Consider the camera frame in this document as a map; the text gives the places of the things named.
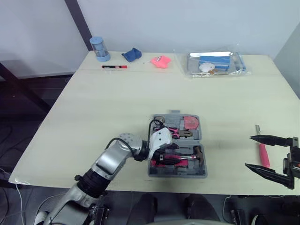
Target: tool kit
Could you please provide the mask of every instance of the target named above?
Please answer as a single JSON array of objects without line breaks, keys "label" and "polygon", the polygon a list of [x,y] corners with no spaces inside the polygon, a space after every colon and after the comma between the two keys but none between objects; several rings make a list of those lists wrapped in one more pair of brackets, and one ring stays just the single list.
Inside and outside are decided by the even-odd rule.
[{"label": "tool kit", "polygon": [[[171,110],[170,114],[155,114],[172,134],[172,145],[156,150],[149,162],[149,176],[206,178],[207,167],[204,156],[199,117],[180,114]],[[160,129],[159,122],[154,122],[151,134]]]}]

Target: red marker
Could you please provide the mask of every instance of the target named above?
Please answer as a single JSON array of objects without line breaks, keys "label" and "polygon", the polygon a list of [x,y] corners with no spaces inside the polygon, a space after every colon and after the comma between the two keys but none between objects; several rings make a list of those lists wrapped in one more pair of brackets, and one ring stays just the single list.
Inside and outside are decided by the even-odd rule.
[{"label": "red marker", "polygon": [[121,68],[127,68],[127,66],[102,66],[103,69],[108,68],[115,68],[115,69],[121,69]]},{"label": "red marker", "polygon": [[[259,125],[255,125],[256,128],[256,134],[261,135],[261,130],[259,128]],[[270,168],[270,161],[269,161],[269,156],[266,150],[266,145],[265,144],[258,144],[258,149],[259,149],[259,156],[261,158],[261,163],[264,167]]]}]

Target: gray wall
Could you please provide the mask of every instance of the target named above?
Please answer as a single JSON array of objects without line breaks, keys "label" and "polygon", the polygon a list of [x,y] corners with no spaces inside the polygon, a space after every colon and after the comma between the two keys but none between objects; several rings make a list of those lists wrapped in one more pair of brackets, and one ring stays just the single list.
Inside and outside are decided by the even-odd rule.
[{"label": "gray wall", "polygon": [[[300,0],[78,0],[111,51],[215,50],[275,58],[300,22]],[[64,0],[0,0],[0,62],[18,77],[78,69],[87,49]]]},{"label": "gray wall", "polygon": [[282,75],[300,98],[300,23],[274,59]]}]

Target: blue cloth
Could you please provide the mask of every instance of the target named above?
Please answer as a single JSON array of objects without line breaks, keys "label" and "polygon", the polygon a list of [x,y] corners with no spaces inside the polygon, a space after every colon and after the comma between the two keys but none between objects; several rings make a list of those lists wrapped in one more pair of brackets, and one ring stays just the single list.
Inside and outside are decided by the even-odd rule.
[{"label": "blue cloth", "polygon": [[128,62],[132,62],[135,59],[139,59],[142,56],[142,52],[136,48],[132,48],[129,52],[122,53],[122,56],[124,56]]}]

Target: screwdriver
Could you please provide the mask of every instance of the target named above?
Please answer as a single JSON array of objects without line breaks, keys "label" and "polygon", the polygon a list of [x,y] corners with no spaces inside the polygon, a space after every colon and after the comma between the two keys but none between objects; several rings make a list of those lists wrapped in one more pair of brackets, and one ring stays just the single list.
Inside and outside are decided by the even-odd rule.
[{"label": "screwdriver", "polygon": [[[259,125],[255,125],[256,128],[256,134],[261,135],[261,130]],[[259,157],[261,158],[261,163],[264,167],[269,168],[270,167],[270,161],[269,161],[269,156],[266,150],[266,145],[265,144],[258,144],[258,149],[259,149]]]}]

